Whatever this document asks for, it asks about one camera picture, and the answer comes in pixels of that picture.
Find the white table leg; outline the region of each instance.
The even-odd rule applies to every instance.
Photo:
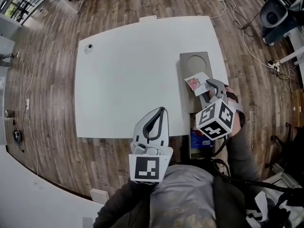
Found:
[[[60,0],[62,1],[64,4],[66,4],[71,10],[74,11],[74,13],[79,13],[79,10],[75,9],[75,7],[68,1],[68,0]]]
[[[294,57],[296,57],[297,55],[300,55],[300,54],[302,54],[302,53],[304,53],[304,47],[301,47],[300,49],[296,50],[296,51],[293,52],[292,54],[290,54],[290,55],[288,55],[288,56],[282,58],[282,59],[280,60],[280,63],[283,64],[283,63],[289,61],[290,59],[292,59],[292,58],[294,58]]]

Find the person's hand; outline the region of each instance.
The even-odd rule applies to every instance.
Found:
[[[235,92],[233,91],[232,88],[230,88],[229,86],[225,87],[226,91],[228,92],[232,92],[235,94]],[[227,97],[227,100],[228,101],[233,101],[233,102],[236,102],[235,100]],[[236,135],[239,131],[241,130],[241,124],[239,122],[239,115],[238,115],[238,112],[235,112],[234,113],[234,121],[233,121],[233,126],[232,126],[232,133],[231,133],[231,137]]]

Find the blue jeans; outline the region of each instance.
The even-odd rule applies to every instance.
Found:
[[[291,31],[292,29],[298,26],[299,24],[296,19],[293,16],[288,15],[287,18],[281,24],[274,28],[267,28],[263,26],[261,32],[263,37],[265,38],[265,42],[270,44],[276,42],[277,40],[282,38],[285,33]]]

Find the dark jacket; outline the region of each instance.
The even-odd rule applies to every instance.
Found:
[[[246,124],[227,143],[228,163],[232,178],[257,181],[260,179],[251,148],[247,143]],[[128,181],[98,212],[94,228],[149,227],[150,193],[153,186]],[[213,184],[216,223],[218,228],[250,227],[246,209],[254,205],[261,191],[256,186],[234,186],[216,176]]]

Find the table top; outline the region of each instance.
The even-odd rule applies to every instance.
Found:
[[[85,52],[92,44],[90,53]],[[164,106],[170,136],[189,133],[180,53],[207,51],[215,79],[228,84],[207,16],[156,19],[108,30],[79,42],[75,76],[77,137],[132,138],[136,123]]]

